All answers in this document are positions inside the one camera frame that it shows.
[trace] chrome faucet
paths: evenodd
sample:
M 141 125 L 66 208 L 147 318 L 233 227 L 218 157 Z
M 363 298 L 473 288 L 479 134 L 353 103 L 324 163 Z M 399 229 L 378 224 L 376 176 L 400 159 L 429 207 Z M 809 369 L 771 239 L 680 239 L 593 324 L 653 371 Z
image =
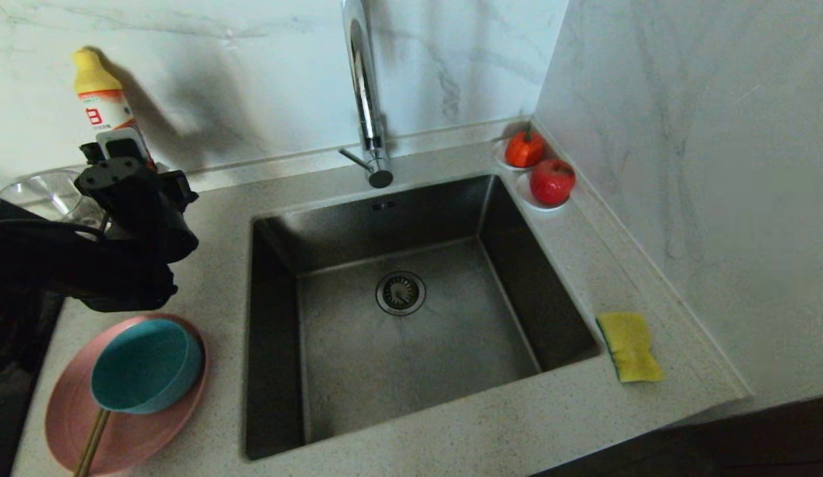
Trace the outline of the chrome faucet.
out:
M 350 58 L 350 73 L 353 91 L 359 113 L 359 140 L 361 159 L 346 149 L 339 149 L 349 160 L 367 171 L 367 181 L 373 187 L 388 187 L 394 180 L 388 163 L 388 151 L 384 144 L 379 100 L 376 94 L 376 76 L 370 54 L 370 33 L 361 0 L 341 0 L 344 16 L 344 33 L 347 38 L 347 55 Z

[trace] white marble backsplash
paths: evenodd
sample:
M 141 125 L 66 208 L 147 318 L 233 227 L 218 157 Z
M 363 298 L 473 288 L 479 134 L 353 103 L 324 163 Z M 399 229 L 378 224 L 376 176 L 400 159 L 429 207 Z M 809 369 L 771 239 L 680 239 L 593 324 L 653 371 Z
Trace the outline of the white marble backsplash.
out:
M 724 413 L 823 394 L 823 0 L 572 2 L 536 115 L 754 387 Z
M 388 133 L 533 112 L 568 0 L 371 0 Z M 115 66 L 157 160 L 188 171 L 357 142 L 339 0 L 0 0 L 0 187 L 82 161 L 70 54 Z

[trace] chopstick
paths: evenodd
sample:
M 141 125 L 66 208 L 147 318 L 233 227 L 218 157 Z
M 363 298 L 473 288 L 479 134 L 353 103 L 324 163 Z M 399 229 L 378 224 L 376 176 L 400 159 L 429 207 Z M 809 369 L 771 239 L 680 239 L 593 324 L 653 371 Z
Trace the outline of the chopstick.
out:
M 102 432 L 105 430 L 105 424 L 108 422 L 108 416 L 111 416 L 111 411 L 100 407 L 91 433 L 87 436 L 85 450 L 81 458 L 79 458 L 79 464 L 76 466 L 73 477 L 87 477 L 87 472 L 90 471 L 91 464 L 93 464 L 93 456 L 96 454 L 96 449 L 99 446 L 99 440 L 102 438 Z

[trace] blue bowl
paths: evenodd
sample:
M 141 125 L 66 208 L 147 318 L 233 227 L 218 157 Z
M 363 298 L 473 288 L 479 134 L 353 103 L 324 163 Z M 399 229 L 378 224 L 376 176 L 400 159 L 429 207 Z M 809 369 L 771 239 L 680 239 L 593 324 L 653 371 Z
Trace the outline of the blue bowl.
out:
M 109 411 L 157 413 L 184 396 L 201 369 L 196 338 L 170 320 L 149 320 L 105 347 L 93 366 L 91 393 Z

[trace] stainless steel sink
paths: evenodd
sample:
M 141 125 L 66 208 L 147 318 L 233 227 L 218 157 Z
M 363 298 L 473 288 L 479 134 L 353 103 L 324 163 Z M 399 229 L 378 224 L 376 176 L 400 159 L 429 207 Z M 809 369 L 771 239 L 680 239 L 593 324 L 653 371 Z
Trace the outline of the stainless steel sink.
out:
M 257 220 L 246 454 L 596 355 L 497 176 Z

